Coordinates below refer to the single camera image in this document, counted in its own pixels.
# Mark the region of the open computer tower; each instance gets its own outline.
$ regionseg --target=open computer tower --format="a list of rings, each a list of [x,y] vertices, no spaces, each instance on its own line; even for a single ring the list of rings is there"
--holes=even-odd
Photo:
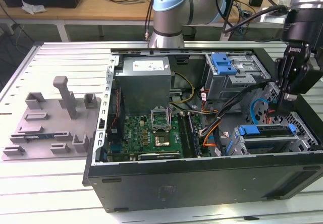
[[[322,176],[323,122],[304,98],[287,116],[267,115],[279,91],[264,49],[111,52],[83,181],[107,212],[289,199]],[[201,106],[220,109],[264,80],[205,144],[214,118]]]

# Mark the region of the wooden desk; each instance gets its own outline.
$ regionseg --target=wooden desk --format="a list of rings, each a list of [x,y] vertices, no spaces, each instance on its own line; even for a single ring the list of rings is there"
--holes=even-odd
[[[21,24],[54,24],[57,26],[62,41],[69,41],[65,25],[143,25],[148,9],[148,0],[144,3],[134,5],[122,5],[107,0],[81,0],[75,9],[46,8],[47,11],[31,15],[21,8],[8,8],[3,1],[0,1],[8,14]],[[269,6],[264,0],[263,6]],[[235,8],[231,12],[230,21],[236,23],[239,14]],[[12,21],[0,10],[0,24],[2,27],[11,24]],[[222,26],[223,20],[209,26]]]

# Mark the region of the robotic arm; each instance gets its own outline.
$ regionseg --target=robotic arm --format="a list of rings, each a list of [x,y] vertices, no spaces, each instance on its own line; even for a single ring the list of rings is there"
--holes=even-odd
[[[226,0],[218,0],[218,4],[223,13]],[[154,0],[153,9],[149,47],[184,47],[184,25],[208,24],[220,18],[216,0]],[[323,0],[291,0],[282,40],[288,46],[284,58],[275,62],[280,94],[270,103],[273,115],[289,114],[297,95],[306,93],[323,76],[317,53],[323,46]]]

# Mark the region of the green circuit board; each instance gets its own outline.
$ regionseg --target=green circuit board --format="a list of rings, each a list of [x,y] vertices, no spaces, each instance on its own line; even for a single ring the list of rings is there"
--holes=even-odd
[[[199,115],[192,115],[192,121],[198,133],[201,129],[201,119]],[[165,114],[155,114],[153,123],[155,125],[167,124]],[[124,128],[124,139],[122,144],[109,146],[110,152],[118,154],[142,154],[142,153],[168,153],[176,152],[183,158],[182,143],[179,134],[177,115],[172,115],[170,129],[167,131],[152,128],[151,115],[126,116]],[[157,146],[156,140],[163,146]]]

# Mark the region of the blue cable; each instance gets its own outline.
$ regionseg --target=blue cable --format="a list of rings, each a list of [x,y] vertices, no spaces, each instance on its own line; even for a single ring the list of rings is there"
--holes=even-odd
[[[251,106],[250,106],[250,115],[251,115],[251,119],[252,119],[252,121],[253,121],[256,125],[258,125],[258,121],[257,121],[257,119],[256,119],[256,116],[254,115],[254,105],[255,105],[258,101],[263,101],[263,102],[265,102],[265,103],[269,104],[269,101],[268,101],[268,100],[265,100],[265,99],[263,99],[263,98],[256,99],[253,103],[251,103]]]

